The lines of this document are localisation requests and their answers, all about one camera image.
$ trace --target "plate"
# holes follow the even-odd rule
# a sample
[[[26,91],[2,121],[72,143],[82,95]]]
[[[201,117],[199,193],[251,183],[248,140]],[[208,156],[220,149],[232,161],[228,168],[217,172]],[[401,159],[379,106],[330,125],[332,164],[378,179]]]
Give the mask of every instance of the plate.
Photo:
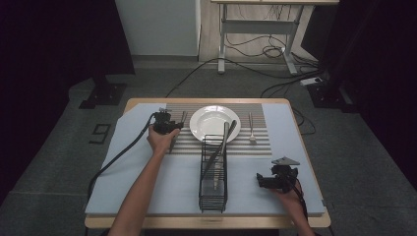
[[[190,130],[202,142],[205,135],[222,136],[224,122],[231,124],[233,120],[236,120],[236,127],[227,139],[230,142],[239,134],[241,124],[236,113],[224,106],[206,106],[196,111],[190,119]]]

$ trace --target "black curtain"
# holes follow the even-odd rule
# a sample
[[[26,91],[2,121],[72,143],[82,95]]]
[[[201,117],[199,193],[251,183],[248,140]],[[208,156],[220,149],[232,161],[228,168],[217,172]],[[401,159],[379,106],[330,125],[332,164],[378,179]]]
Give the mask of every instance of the black curtain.
[[[0,3],[3,201],[48,137],[71,86],[134,74],[114,0]]]
[[[322,67],[417,189],[416,26],[416,1],[341,0]]]

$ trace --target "white wall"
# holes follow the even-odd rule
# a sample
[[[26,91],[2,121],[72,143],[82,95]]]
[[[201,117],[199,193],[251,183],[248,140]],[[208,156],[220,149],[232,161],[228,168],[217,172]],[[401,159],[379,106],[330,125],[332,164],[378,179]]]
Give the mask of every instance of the white wall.
[[[200,0],[116,0],[132,55],[197,56]]]

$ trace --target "table edge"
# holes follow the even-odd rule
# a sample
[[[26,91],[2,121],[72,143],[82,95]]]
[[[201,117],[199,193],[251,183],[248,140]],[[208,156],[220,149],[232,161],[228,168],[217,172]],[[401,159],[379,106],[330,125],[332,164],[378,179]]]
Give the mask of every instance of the table edge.
[[[87,214],[87,228],[110,228],[115,215]],[[320,216],[309,216],[309,224],[313,228],[326,228],[331,224],[328,209]],[[291,219],[286,215],[274,216],[147,216],[144,229],[282,229],[293,228]]]
[[[285,98],[165,98],[165,97],[137,97],[130,98],[126,103],[124,113],[139,103],[282,103],[290,104]]]
[[[339,0],[276,0],[276,1],[263,1],[263,0],[210,0],[211,3],[217,4],[245,4],[245,5],[276,5],[276,4],[288,4],[288,5],[337,5]]]

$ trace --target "dish rack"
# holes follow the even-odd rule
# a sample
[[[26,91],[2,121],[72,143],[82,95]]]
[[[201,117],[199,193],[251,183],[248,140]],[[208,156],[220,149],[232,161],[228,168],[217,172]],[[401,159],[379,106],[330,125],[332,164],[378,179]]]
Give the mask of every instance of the dish rack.
[[[202,162],[200,169],[200,190],[199,206],[204,212],[220,211],[226,209],[227,203],[227,148],[224,152],[219,151],[215,160],[209,165],[210,157],[217,151],[223,143],[223,136],[206,135],[202,142]]]

